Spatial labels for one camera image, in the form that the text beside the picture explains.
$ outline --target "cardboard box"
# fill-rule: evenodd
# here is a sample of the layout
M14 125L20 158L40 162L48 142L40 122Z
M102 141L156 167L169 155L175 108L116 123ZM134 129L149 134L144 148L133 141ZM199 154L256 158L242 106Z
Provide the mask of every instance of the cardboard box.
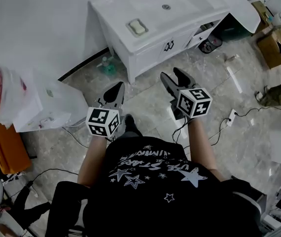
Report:
M266 29L267 27L272 26L273 16L269 12L267 7L265 7L265 5L261 1L253 2L252 5L256 9L256 11L258 12L258 14L261 18L261 22L260 22L257 30L255 31L255 34L256 34L260 31Z
M281 27L257 42L270 69L281 65Z

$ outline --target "white sink cabinet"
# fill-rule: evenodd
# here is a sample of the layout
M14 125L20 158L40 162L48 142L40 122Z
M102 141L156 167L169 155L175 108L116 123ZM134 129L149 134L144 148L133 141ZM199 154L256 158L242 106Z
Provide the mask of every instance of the white sink cabinet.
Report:
M229 13L224 0L92 0L110 52L127 68L129 83L157 64L207 39ZM170 10L162 8L164 4ZM141 36L126 26L139 19Z

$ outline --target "cabinet door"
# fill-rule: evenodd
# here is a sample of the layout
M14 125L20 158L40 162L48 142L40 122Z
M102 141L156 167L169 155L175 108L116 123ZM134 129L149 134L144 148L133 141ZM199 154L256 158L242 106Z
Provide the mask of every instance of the cabinet door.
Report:
M191 29L184 33L180 33L179 35L173 36L171 41L165 44L163 50L161 51L159 60L166 60L184 50L185 45L188 43L188 40L191 37L192 33L193 30Z
M162 52L163 47L166 43L170 42L170 39L167 39L159 44L156 44L149 49L139 53L136 55L136 67L137 72L136 75L139 75L146 70L152 68L153 66L160 63L159 56Z
M196 35L192 36L190 42L186 45L186 48L191 48L194 45L199 44L202 41L206 40L208 36L211 34L212 30L213 28L207 29L204 32L197 33Z

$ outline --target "power strip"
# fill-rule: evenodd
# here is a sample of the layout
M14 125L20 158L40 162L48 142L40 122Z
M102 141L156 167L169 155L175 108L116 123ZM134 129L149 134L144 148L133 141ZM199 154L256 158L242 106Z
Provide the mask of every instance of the power strip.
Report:
M236 112L236 111L235 111L234 109L231 110L230 115L229 115L229 119L228 119L227 122L226 122L227 126L231 126L231 125L233 124L234 119L235 119L235 117L236 117L235 112Z

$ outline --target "bottle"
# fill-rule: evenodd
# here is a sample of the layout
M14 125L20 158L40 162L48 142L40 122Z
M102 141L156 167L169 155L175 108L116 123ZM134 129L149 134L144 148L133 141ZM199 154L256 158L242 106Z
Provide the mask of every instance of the bottle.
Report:
M115 69L115 66L111 63L112 59L113 59L113 57L110 57L110 58L103 57L102 63L97 65L97 68L100 66L103 66L103 71L106 75L108 75L108 76L115 75L116 69Z

